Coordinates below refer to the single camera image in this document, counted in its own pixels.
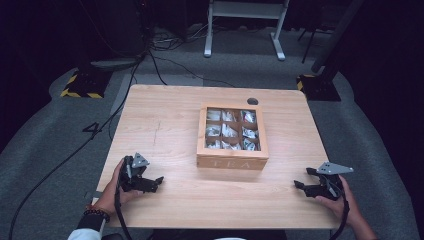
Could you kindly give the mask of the white metal table frame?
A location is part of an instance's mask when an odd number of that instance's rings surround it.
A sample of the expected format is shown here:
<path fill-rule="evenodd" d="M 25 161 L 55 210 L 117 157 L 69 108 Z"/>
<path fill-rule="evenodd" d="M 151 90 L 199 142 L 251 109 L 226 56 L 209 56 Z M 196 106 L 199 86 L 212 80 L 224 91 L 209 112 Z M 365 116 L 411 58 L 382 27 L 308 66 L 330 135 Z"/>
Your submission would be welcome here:
<path fill-rule="evenodd" d="M 277 20 L 276 29 L 274 32 L 270 33 L 270 38 L 274 46 L 277 59 L 284 61 L 286 56 L 280 43 L 280 34 L 282 31 L 289 1 L 290 0 L 283 0 L 282 3 L 249 3 L 209 0 L 207 14 L 207 35 L 203 55 L 206 58 L 212 56 L 213 20 L 215 17 L 254 18 Z"/>

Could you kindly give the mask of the wooden compartment box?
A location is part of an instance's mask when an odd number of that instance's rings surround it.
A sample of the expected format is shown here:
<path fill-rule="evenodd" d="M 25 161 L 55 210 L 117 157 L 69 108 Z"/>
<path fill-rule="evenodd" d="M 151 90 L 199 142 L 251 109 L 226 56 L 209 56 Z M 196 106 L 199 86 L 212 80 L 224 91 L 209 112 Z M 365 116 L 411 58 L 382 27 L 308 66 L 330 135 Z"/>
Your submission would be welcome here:
<path fill-rule="evenodd" d="M 259 129 L 260 150 L 226 150 L 205 147 L 206 112 L 208 108 L 255 110 Z M 200 110 L 197 140 L 197 166 L 203 168 L 262 170 L 269 159 L 267 136 L 262 109 L 257 105 L 226 105 L 204 103 Z"/>

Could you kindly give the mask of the black tripod legs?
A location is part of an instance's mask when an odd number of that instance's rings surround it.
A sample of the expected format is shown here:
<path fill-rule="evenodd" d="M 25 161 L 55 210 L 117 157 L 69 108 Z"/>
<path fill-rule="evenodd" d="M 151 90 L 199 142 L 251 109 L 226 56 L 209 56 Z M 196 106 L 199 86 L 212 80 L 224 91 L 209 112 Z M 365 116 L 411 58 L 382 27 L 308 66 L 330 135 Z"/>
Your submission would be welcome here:
<path fill-rule="evenodd" d="M 334 31 L 335 31 L 335 28 L 334 27 L 329 27 L 329 26 L 324 26 L 324 25 L 322 25 L 322 26 L 320 26 L 320 27 L 318 27 L 318 28 L 316 28 L 314 30 L 311 30 L 310 31 L 310 37 L 309 37 L 309 40 L 307 42 L 306 50 L 305 50 L 305 52 L 303 54 L 301 63 L 304 63 L 306 61 L 306 58 L 307 58 L 308 53 L 309 53 L 309 50 L 310 50 L 310 48 L 312 46 L 313 40 L 314 40 L 315 35 L 317 33 L 331 35 Z"/>

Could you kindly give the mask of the person's dark clothing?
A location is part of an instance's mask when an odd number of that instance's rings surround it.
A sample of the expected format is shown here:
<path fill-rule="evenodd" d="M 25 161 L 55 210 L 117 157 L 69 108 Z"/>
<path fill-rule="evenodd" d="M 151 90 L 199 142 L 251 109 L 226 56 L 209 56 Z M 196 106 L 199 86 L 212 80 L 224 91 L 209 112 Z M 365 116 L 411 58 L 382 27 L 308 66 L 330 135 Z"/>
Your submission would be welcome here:
<path fill-rule="evenodd" d="M 288 240 L 284 230 L 154 230 L 146 240 Z"/>

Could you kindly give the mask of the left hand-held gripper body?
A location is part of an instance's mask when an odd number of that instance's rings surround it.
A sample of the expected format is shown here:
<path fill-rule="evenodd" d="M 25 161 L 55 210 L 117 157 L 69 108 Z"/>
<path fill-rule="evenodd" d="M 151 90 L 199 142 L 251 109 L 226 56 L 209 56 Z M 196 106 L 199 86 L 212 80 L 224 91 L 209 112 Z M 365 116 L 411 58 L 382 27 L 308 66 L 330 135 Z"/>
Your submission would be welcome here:
<path fill-rule="evenodd" d="M 140 153 L 124 157 L 119 185 L 125 192 L 131 190 L 147 192 L 149 190 L 148 181 L 142 177 L 148 165 L 149 162 Z"/>

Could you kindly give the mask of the yellow black striped base plate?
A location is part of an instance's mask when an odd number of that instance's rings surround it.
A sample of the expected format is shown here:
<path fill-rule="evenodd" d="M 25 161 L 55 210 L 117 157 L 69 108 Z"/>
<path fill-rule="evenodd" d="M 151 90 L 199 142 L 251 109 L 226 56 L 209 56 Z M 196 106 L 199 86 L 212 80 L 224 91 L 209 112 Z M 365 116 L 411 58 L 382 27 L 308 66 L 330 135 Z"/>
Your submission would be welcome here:
<path fill-rule="evenodd" d="M 111 76 L 111 72 L 102 70 L 94 70 L 89 73 L 76 70 L 69 78 L 60 96 L 94 99 L 104 98 Z"/>
<path fill-rule="evenodd" d="M 302 74 L 296 78 L 296 86 L 308 101 L 340 101 L 341 98 L 332 81 L 319 75 Z"/>

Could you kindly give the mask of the person's left hand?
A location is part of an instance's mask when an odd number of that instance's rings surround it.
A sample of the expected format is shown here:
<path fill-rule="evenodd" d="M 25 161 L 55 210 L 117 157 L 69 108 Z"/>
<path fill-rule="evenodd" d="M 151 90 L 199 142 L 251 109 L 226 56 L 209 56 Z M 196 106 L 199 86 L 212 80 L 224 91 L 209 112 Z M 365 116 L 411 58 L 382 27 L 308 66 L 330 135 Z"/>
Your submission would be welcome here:
<path fill-rule="evenodd" d="M 115 167 L 111 180 L 103 190 L 101 197 L 93 205 L 96 210 L 104 211 L 109 215 L 113 215 L 115 213 L 115 193 L 122 164 L 123 160 L 121 160 Z M 142 192 L 137 190 L 131 190 L 128 192 L 120 190 L 119 193 L 121 204 L 125 204 L 142 195 Z"/>

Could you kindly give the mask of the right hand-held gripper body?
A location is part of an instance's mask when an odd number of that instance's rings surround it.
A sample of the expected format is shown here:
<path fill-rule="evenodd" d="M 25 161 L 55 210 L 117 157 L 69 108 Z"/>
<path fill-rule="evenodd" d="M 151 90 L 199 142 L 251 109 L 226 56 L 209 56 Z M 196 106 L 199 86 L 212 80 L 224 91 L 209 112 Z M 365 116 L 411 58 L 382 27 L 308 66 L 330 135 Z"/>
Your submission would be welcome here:
<path fill-rule="evenodd" d="M 316 173 L 320 178 L 320 182 L 329 192 L 329 198 L 337 200 L 343 192 L 343 184 L 341 183 L 340 174 L 353 173 L 352 167 L 346 167 L 332 162 L 324 162 L 318 167 Z"/>

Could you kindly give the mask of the grey slanted metal pole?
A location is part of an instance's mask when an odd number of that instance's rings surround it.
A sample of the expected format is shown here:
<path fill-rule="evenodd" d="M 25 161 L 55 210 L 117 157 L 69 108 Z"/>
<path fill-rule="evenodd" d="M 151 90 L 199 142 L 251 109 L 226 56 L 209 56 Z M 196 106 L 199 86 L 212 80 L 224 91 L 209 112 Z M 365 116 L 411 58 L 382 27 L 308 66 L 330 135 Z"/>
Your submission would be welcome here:
<path fill-rule="evenodd" d="M 339 43 L 342 35 L 348 28 L 352 19 L 358 12 L 359 8 L 365 0 L 352 0 L 344 15 L 342 16 L 340 22 L 338 23 L 334 33 L 330 36 L 326 45 L 324 46 L 320 55 L 316 58 L 314 64 L 311 67 L 311 70 L 314 73 L 317 73 L 322 66 L 324 66 L 330 58 L 331 53 L 335 50 L 336 45 Z"/>

